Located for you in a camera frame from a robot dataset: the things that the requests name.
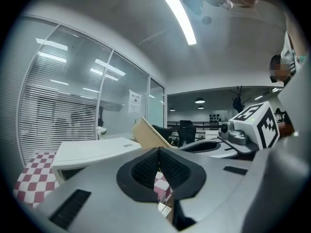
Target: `ceiling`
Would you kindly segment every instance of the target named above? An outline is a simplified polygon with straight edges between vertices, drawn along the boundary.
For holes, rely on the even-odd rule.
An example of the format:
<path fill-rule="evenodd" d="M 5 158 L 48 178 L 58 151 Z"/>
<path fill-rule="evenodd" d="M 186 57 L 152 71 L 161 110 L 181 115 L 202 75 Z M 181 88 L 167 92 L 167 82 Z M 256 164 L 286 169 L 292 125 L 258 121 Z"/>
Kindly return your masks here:
<path fill-rule="evenodd" d="M 199 105 L 204 106 L 203 110 L 230 110 L 232 107 L 232 100 L 236 95 L 230 90 L 237 92 L 236 87 L 209 90 L 205 92 L 193 92 L 187 94 L 169 95 L 167 97 L 168 110 L 174 108 L 176 111 L 193 111 L 197 110 Z M 250 101 L 254 101 L 258 96 L 271 91 L 272 88 L 268 87 L 248 87 L 242 88 L 242 102 L 250 98 Z M 269 98 L 276 96 L 278 92 L 269 93 Z M 200 97 L 205 100 L 203 104 L 196 104 L 195 100 Z"/>
<path fill-rule="evenodd" d="M 189 46 L 164 0 L 47 1 L 110 26 L 134 43 L 169 78 L 266 69 L 265 63 L 283 46 L 283 15 L 264 2 L 252 9 L 237 7 L 230 11 L 206 3 L 201 16 L 184 5 L 197 40 L 196 45 Z M 202 24 L 204 16 L 212 18 L 210 25 Z"/>

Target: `black slot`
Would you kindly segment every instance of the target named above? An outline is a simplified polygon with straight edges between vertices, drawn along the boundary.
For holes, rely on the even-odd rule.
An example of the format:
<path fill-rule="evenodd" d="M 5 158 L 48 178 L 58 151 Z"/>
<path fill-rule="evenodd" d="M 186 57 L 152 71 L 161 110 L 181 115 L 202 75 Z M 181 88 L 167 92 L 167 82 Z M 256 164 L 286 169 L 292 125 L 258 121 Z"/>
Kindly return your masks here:
<path fill-rule="evenodd" d="M 241 175 L 245 175 L 248 171 L 247 169 L 239 168 L 235 166 L 225 166 L 224 170 L 231 172 L 231 173 L 241 174 Z"/>
<path fill-rule="evenodd" d="M 50 217 L 50 221 L 67 230 L 90 195 L 90 192 L 77 189 Z"/>

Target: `person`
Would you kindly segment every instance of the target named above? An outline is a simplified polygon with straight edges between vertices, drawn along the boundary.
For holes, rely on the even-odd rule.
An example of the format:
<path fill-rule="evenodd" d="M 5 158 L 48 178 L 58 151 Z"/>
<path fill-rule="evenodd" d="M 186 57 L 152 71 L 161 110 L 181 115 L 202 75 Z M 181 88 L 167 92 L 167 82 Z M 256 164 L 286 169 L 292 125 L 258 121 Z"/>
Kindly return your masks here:
<path fill-rule="evenodd" d="M 282 115 L 281 115 L 281 110 L 280 108 L 277 108 L 276 109 L 276 120 L 277 121 L 281 121 L 283 118 L 282 118 Z"/>

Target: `black strip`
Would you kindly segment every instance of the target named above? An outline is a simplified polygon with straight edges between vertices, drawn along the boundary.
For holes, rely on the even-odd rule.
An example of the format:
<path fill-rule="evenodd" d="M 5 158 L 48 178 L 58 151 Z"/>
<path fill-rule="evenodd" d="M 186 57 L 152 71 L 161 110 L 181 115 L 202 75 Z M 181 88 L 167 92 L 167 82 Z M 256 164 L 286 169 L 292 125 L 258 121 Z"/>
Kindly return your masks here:
<path fill-rule="evenodd" d="M 50 221 L 67 230 L 90 195 L 90 192 L 77 189 L 50 217 Z"/>
<path fill-rule="evenodd" d="M 239 168 L 235 166 L 225 166 L 224 170 L 231 172 L 231 173 L 241 174 L 241 175 L 245 175 L 248 171 L 248 169 Z"/>

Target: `railing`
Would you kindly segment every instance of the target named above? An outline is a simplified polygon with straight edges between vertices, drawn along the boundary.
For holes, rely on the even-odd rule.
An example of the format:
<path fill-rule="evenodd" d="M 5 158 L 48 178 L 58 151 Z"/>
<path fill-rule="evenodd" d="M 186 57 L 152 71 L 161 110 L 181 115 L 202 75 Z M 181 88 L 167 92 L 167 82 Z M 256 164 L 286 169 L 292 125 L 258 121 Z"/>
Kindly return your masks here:
<path fill-rule="evenodd" d="M 219 124 L 219 122 L 192 122 L 192 124 L 194 125 L 194 127 L 196 127 L 196 129 L 198 130 L 217 130 L 219 128 L 221 128 L 221 125 Z M 180 125 L 180 121 L 168 121 L 167 122 L 167 128 L 173 128 L 176 125 Z M 197 134 L 202 134 L 201 137 L 195 137 L 195 139 L 205 139 L 205 132 L 196 132 Z M 170 137 L 177 137 L 179 138 L 178 135 L 170 135 Z"/>

